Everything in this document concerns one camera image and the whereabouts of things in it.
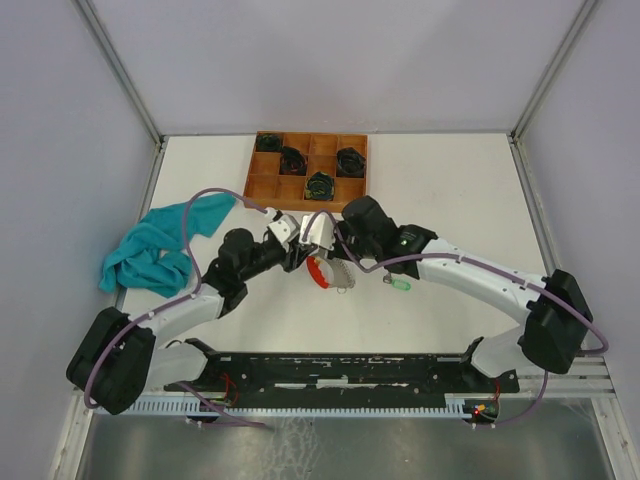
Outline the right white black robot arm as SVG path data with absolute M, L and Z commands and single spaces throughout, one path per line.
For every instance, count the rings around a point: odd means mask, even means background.
M 516 322 L 468 347 L 458 368 L 467 389 L 481 391 L 503 373 L 526 366 L 562 375 L 581 353 L 593 315 L 573 275 L 560 269 L 549 276 L 523 273 L 470 255 L 431 230 L 397 225 L 370 196 L 348 203 L 337 229 L 339 258 L 368 259 L 392 277 L 452 288 Z

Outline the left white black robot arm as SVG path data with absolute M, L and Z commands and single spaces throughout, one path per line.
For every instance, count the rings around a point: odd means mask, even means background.
M 231 313 L 246 298 L 247 282 L 276 267 L 296 270 L 314 251 L 298 234 L 282 242 L 268 229 L 257 242 L 243 228 L 229 231 L 194 290 L 136 318 L 108 307 L 95 317 L 66 369 L 84 393 L 85 405 L 112 415 L 128 409 L 144 390 L 181 380 L 209 390 L 221 378 L 220 364 L 188 344 L 162 358 L 160 347 L 182 333 Z

